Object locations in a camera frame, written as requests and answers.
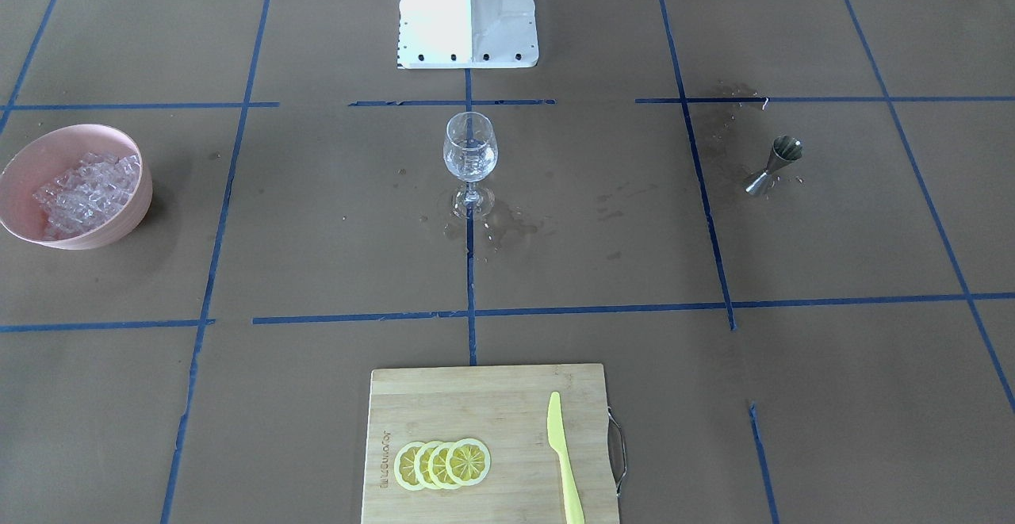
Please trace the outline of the clear ice cubes pile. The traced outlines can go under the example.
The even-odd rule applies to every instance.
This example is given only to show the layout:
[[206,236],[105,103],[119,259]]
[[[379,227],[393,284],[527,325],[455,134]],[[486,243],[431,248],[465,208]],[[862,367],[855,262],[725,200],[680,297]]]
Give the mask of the clear ice cubes pile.
[[63,241],[101,227],[129,202],[140,184],[137,153],[87,152],[78,163],[40,185],[33,199],[46,216],[44,241]]

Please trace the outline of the steel double jigger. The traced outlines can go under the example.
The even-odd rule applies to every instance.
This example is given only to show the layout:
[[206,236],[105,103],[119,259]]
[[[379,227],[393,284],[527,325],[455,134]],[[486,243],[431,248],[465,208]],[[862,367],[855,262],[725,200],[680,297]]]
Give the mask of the steel double jigger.
[[780,136],[772,142],[771,152],[764,169],[758,170],[745,181],[745,192],[751,197],[765,195],[776,183],[777,171],[802,158],[802,141],[796,137]]

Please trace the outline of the yellow plastic knife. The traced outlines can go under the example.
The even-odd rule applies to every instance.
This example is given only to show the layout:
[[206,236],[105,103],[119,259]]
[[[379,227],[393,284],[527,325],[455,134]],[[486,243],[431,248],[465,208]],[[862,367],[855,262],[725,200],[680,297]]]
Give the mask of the yellow plastic knife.
[[586,523],[579,488],[576,485],[572,463],[570,463],[568,441],[566,441],[565,425],[563,425],[561,394],[558,391],[549,394],[545,423],[548,444],[557,456],[565,523]]

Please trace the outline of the bamboo cutting board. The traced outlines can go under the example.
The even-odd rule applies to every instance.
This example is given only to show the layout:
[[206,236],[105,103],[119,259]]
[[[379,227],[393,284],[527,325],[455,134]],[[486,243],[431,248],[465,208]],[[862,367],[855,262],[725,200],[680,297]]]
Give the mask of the bamboo cutting board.
[[[553,392],[584,520],[617,523],[607,387],[600,364],[376,369],[367,411],[363,523],[562,523],[558,456],[546,417]],[[407,489],[396,455],[413,442],[477,438],[492,453],[484,480],[458,489]]]

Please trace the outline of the pink bowl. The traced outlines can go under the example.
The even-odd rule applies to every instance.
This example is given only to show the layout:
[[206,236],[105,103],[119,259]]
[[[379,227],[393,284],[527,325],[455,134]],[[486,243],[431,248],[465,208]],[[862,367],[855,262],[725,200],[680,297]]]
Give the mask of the pink bowl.
[[[46,216],[33,199],[40,185],[78,163],[87,153],[122,156],[137,153],[141,178],[124,209],[101,227],[63,241],[44,241]],[[152,177],[135,141],[123,131],[98,124],[72,125],[44,134],[16,153],[2,172],[2,225],[29,243],[61,250],[89,250],[115,243],[141,223],[152,199]]]

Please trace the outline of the clear wine glass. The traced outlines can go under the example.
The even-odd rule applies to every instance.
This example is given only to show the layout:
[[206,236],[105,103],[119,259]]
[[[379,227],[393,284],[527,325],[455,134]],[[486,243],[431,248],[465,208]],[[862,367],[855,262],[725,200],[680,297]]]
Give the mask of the clear wine glass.
[[482,181],[498,162],[498,144],[492,121],[483,113],[457,113],[446,124],[442,149],[447,170],[461,182],[454,192],[452,210],[465,218],[486,216],[496,195]]

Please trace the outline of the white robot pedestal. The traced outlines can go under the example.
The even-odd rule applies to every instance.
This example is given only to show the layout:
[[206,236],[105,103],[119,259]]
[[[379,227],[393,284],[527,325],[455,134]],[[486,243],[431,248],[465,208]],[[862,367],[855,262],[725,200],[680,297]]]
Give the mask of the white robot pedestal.
[[516,69],[540,58],[535,0],[400,0],[396,65]]

